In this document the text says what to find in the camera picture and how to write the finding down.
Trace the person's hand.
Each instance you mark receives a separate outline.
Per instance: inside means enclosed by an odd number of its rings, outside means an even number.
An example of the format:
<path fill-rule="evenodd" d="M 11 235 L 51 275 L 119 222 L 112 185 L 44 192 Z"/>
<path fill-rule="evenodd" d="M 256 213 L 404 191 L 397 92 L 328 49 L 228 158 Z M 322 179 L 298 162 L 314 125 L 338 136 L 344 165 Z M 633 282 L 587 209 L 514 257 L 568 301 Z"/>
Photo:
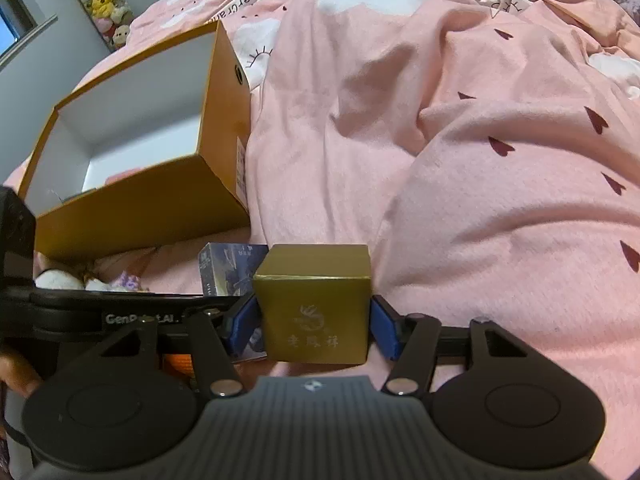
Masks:
<path fill-rule="evenodd" d="M 40 376 L 22 356 L 2 351 L 0 356 L 1 381 L 10 390 L 28 398 L 42 384 Z"/>

